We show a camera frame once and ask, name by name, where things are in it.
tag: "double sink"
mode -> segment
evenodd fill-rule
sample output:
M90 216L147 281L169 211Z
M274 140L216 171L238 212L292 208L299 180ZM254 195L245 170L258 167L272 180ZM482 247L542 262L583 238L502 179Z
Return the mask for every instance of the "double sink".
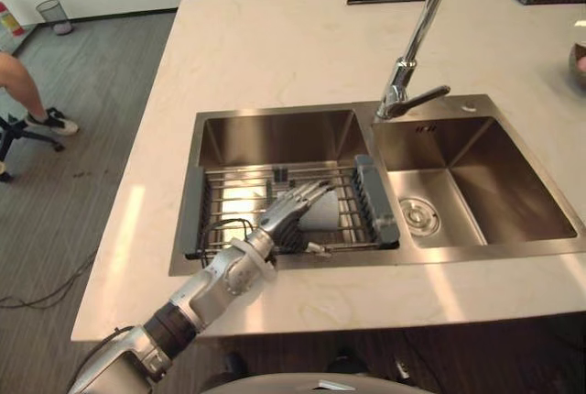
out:
M365 102L198 114L189 170L347 167L356 155L373 158L400 231L398 248L280 256L281 268L586 251L584 224L488 96L440 98L386 122L374 120L377 106ZM180 221L191 218L185 204ZM179 239L171 275L187 275L200 266L182 255Z

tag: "robotic arm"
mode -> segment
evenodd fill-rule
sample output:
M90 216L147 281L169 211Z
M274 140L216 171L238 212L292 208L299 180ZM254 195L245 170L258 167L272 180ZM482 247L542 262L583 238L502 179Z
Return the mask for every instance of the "robotic arm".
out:
M244 241L233 238L208 267L189 279L144 325L110 345L80 374L69 394L147 394L196 334L260 277L276 272L267 257L299 218L331 189L312 182L283 194Z

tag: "chair wheel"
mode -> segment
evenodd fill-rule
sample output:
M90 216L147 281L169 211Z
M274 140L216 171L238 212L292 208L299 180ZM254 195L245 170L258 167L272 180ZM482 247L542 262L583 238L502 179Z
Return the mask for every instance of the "chair wheel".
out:
M2 174L0 174L0 182L2 183L8 183L10 182L14 177L12 177L10 174L8 174L6 171L4 171Z

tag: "sneaker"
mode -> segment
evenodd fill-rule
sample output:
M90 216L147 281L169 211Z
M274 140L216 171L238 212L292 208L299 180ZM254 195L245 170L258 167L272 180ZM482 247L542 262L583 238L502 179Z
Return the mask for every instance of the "sneaker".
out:
M67 119L63 113L58 110L49 109L47 115L49 116L47 120L45 120L45 122L40 122L31 114L28 114L27 117L25 117L25 122L29 126L46 126L53 133L61 136L74 135L80 129L77 124L70 119Z

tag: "faucet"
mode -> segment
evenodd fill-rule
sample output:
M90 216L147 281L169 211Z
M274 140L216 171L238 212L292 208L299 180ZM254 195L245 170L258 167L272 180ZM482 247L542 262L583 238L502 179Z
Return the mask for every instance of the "faucet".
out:
M441 0L425 0L423 11L419 16L418 24L407 45L407 50L402 57L396 60L395 68L386 85L383 99L376 110L376 115L379 118L392 119L402 116L413 107L422 105L427 101L439 98L450 92L449 86L441 85L411 99L407 96L407 85L418 65L415 56L423 42L423 38L428 33L434 16L438 12L440 2Z

